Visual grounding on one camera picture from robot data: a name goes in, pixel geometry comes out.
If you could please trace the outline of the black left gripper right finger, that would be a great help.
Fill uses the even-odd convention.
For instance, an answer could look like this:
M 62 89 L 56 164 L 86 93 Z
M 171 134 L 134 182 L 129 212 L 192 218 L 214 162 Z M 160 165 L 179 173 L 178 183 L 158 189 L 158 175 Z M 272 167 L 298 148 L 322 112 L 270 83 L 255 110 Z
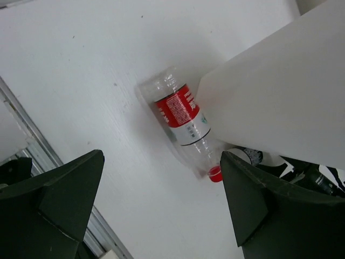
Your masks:
M 220 166 L 245 258 L 344 258 L 344 198 L 289 183 L 230 152 Z

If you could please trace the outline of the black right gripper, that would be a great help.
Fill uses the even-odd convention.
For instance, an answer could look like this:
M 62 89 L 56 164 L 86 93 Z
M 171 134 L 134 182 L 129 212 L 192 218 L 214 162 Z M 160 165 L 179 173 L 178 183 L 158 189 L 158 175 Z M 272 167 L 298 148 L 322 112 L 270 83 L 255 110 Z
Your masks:
M 344 171 L 333 167 L 282 157 L 293 171 L 280 178 L 318 193 L 344 198 Z

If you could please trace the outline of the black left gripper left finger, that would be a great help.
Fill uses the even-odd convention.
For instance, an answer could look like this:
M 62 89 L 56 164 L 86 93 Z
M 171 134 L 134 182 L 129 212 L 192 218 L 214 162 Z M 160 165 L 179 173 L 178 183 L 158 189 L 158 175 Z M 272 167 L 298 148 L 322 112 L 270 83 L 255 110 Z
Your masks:
M 36 176 L 31 158 L 1 165 L 1 258 L 75 258 L 104 163 L 95 149 Z

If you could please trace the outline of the black label plastic bottle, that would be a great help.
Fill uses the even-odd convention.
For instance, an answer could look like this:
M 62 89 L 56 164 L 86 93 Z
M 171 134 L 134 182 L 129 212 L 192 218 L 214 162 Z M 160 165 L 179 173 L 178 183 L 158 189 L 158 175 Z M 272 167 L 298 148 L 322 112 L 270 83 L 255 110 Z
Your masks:
M 247 147 L 236 146 L 234 148 L 231 148 L 229 152 L 231 152 L 232 154 L 236 155 L 237 157 L 241 158 L 242 160 L 254 167 L 259 165 L 263 160 L 262 151 L 250 149 Z

